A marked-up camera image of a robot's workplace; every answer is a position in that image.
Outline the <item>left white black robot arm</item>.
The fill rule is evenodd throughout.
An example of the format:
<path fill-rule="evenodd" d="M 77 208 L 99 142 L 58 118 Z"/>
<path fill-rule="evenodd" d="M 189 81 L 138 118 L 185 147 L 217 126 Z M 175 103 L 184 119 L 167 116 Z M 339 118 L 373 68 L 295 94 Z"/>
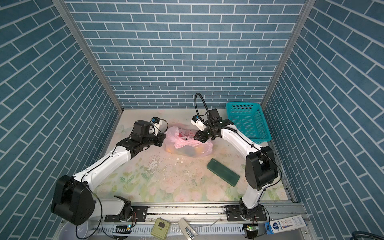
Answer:
<path fill-rule="evenodd" d="M 150 146 L 160 147 L 166 134 L 132 135 L 116 144 L 106 156 L 90 167 L 74 174 L 60 177 L 55 186 L 51 205 L 53 214 L 79 226 L 90 218 L 113 216 L 120 222 L 132 218 L 131 201 L 115 196 L 113 200 L 101 200 L 95 188 L 121 165 L 133 159 Z"/>

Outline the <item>pink plastic bag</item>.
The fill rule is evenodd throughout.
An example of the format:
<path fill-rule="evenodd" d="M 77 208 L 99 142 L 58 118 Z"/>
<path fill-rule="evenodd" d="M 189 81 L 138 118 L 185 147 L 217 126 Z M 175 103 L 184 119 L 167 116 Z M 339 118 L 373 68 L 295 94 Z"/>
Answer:
<path fill-rule="evenodd" d="M 170 127 L 165 132 L 163 145 L 170 154 L 183 155 L 191 158 L 202 158 L 213 153 L 213 143 L 205 143 L 194 139 L 196 130 L 185 130 L 179 127 Z"/>

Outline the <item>teal plastic basket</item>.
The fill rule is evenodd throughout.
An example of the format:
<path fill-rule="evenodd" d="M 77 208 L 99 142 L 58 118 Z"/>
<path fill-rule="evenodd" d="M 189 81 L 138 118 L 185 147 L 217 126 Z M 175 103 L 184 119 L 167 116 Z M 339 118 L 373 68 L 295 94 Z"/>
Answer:
<path fill-rule="evenodd" d="M 271 133 L 261 106 L 257 103 L 226 104 L 227 116 L 234 125 L 256 144 L 269 142 Z"/>

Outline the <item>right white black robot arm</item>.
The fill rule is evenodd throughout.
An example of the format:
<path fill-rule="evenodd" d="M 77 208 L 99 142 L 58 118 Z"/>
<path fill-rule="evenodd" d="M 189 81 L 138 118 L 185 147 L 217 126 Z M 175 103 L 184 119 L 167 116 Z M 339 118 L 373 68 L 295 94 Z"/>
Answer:
<path fill-rule="evenodd" d="M 245 157 L 248 186 L 240 199 L 239 210 L 244 220 L 255 219 L 258 212 L 263 212 L 263 206 L 260 204 L 263 193 L 282 175 L 273 150 L 251 141 L 230 120 L 220 119 L 211 125 L 209 121 L 203 122 L 193 118 L 191 124 L 199 129 L 194 136 L 195 140 L 204 143 L 207 140 L 222 138 Z"/>

